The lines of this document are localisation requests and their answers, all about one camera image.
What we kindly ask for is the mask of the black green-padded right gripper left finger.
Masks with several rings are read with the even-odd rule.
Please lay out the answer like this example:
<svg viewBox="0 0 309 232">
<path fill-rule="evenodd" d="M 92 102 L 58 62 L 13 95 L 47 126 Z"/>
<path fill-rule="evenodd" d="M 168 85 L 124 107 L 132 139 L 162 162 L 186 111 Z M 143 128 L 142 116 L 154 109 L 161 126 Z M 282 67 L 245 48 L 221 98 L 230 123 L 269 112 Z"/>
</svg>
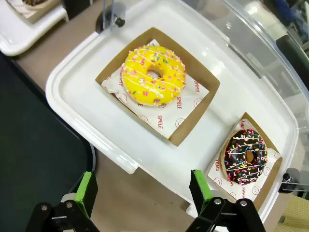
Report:
<svg viewBox="0 0 309 232">
<path fill-rule="evenodd" d="M 93 172 L 85 172 L 72 200 L 56 206 L 49 203 L 37 204 L 28 221 L 28 232 L 98 232 L 91 221 L 91 213 L 98 192 Z"/>
</svg>

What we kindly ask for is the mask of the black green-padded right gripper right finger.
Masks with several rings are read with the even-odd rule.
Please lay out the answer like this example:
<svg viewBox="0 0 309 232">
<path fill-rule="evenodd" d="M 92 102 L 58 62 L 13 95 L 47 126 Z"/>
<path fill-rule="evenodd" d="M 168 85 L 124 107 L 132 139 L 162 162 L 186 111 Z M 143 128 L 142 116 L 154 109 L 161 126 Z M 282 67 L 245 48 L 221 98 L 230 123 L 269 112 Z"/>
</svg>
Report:
<svg viewBox="0 0 309 232">
<path fill-rule="evenodd" d="M 229 232 L 262 232 L 264 225 L 250 199 L 235 203 L 213 197 L 201 170 L 192 170 L 189 189 L 197 210 L 197 217 L 187 228 L 188 232 L 213 232 L 225 227 Z"/>
</svg>

